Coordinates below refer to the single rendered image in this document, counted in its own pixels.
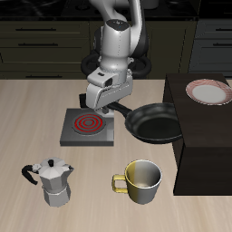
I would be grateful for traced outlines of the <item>black kitchen countertop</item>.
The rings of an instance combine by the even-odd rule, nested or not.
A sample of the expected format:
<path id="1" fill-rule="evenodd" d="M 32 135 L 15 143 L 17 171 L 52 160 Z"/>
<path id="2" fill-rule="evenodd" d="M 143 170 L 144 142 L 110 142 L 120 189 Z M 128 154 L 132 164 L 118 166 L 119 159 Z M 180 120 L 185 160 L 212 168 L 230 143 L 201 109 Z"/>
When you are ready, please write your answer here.
<path id="1" fill-rule="evenodd" d="M 197 21 L 189 0 L 159 0 L 145 9 L 146 21 Z M 88 0 L 0 0 L 0 21 L 101 21 Z"/>

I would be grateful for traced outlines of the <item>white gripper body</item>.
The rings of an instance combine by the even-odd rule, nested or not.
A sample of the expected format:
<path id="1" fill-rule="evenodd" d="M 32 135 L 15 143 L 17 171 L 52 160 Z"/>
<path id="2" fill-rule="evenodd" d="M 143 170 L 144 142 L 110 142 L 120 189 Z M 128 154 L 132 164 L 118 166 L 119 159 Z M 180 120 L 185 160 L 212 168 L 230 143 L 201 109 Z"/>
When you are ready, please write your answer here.
<path id="1" fill-rule="evenodd" d="M 91 109 L 98 110 L 130 95 L 132 87 L 133 80 L 131 75 L 128 75 L 126 82 L 120 85 L 102 88 L 90 83 L 86 92 L 86 105 Z"/>

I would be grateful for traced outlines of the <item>silver moka pot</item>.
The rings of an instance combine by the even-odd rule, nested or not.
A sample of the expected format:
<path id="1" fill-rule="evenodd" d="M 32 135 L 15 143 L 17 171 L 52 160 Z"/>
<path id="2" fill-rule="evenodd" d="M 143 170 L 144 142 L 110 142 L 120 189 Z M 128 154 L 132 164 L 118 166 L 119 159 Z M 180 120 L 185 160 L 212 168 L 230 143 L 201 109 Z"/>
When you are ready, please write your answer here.
<path id="1" fill-rule="evenodd" d="M 40 176 L 43 183 L 44 200 L 50 207 L 61 207 L 70 200 L 71 189 L 67 181 L 74 168 L 66 164 L 63 159 L 44 159 L 40 164 L 26 165 L 22 168 L 22 175 L 32 184 L 37 181 L 33 179 L 30 172 Z"/>

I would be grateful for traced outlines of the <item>black frying pan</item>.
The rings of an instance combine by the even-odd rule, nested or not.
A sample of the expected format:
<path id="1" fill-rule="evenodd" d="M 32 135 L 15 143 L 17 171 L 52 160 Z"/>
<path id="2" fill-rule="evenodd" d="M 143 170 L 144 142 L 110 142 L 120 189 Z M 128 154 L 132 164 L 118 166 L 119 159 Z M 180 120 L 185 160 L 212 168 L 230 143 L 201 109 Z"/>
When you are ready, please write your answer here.
<path id="1" fill-rule="evenodd" d="M 173 103 L 152 103 L 131 110 L 113 102 L 108 108 L 124 116 L 125 128 L 138 140 L 150 144 L 166 144 L 182 138 Z"/>

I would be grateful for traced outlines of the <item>flat black base plate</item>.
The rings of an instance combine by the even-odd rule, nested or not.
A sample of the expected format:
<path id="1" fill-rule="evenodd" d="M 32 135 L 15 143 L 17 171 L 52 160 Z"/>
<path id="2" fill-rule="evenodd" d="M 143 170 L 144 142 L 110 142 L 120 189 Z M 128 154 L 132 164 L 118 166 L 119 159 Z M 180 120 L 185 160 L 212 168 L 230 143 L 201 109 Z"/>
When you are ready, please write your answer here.
<path id="1" fill-rule="evenodd" d="M 92 53 L 82 60 L 81 69 L 86 76 L 100 66 L 99 57 L 97 53 Z M 132 71 L 132 77 L 134 79 L 145 79 L 151 71 L 151 62 L 146 56 L 142 56 L 139 59 L 134 59 L 128 68 Z"/>

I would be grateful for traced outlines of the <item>white plate with red rim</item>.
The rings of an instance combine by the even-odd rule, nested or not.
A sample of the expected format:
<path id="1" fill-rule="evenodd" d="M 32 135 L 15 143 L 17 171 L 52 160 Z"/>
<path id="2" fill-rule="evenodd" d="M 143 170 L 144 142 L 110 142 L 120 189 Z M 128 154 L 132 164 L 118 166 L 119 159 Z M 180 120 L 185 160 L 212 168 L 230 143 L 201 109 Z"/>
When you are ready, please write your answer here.
<path id="1" fill-rule="evenodd" d="M 232 88 L 220 81 L 201 79 L 190 82 L 186 93 L 195 102 L 223 105 L 232 102 Z"/>

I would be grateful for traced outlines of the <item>dark kitchen cupboards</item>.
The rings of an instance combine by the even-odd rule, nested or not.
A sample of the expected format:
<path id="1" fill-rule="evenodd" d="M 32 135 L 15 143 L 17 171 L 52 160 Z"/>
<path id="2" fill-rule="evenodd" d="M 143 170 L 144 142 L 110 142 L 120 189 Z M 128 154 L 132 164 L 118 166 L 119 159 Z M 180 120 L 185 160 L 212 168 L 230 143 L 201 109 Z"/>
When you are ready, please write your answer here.
<path id="1" fill-rule="evenodd" d="M 0 79 L 83 79 L 82 59 L 102 21 L 0 22 Z M 197 23 L 160 18 L 146 23 L 149 79 L 186 73 Z"/>

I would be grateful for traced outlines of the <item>dark wooden cabinet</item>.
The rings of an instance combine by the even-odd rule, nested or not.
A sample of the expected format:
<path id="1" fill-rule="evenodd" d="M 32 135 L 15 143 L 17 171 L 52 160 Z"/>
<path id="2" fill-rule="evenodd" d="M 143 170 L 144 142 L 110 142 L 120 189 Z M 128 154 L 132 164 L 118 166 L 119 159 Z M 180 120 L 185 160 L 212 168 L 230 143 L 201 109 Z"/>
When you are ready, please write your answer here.
<path id="1" fill-rule="evenodd" d="M 171 102 L 182 138 L 172 143 L 178 167 L 175 196 L 232 196 L 232 102 L 207 106 L 191 100 L 195 80 L 225 82 L 221 73 L 168 73 L 163 101 Z"/>

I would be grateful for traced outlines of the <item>dark grey stove plate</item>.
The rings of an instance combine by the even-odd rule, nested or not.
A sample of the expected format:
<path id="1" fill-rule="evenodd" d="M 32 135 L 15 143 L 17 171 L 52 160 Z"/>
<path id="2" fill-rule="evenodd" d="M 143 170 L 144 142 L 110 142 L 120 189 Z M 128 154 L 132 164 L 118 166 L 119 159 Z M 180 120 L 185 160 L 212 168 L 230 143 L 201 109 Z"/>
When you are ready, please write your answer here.
<path id="1" fill-rule="evenodd" d="M 113 146 L 114 118 L 108 118 L 102 110 L 67 109 L 60 145 Z"/>

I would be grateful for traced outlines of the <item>yellow and silver mug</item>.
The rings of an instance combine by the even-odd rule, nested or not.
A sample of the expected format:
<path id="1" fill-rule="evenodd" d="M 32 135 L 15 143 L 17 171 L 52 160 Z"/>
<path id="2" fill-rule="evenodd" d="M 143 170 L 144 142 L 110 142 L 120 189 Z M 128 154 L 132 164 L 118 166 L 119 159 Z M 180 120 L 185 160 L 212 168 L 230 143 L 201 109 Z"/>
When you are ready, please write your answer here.
<path id="1" fill-rule="evenodd" d="M 154 199 L 161 179 L 161 169 L 155 163 L 137 159 L 127 165 L 123 175 L 114 175 L 111 185 L 114 192 L 128 194 L 132 201 L 144 205 Z M 127 188 L 117 188 L 116 180 L 125 181 Z"/>

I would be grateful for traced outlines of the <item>grey kitchen drawer unit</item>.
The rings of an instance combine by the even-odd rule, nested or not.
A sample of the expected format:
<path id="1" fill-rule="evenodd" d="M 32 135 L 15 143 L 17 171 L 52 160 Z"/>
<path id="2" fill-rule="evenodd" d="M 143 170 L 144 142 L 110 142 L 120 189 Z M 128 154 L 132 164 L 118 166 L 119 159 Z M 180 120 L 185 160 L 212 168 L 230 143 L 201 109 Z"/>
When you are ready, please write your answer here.
<path id="1" fill-rule="evenodd" d="M 188 71 L 232 78 L 232 19 L 198 21 Z"/>

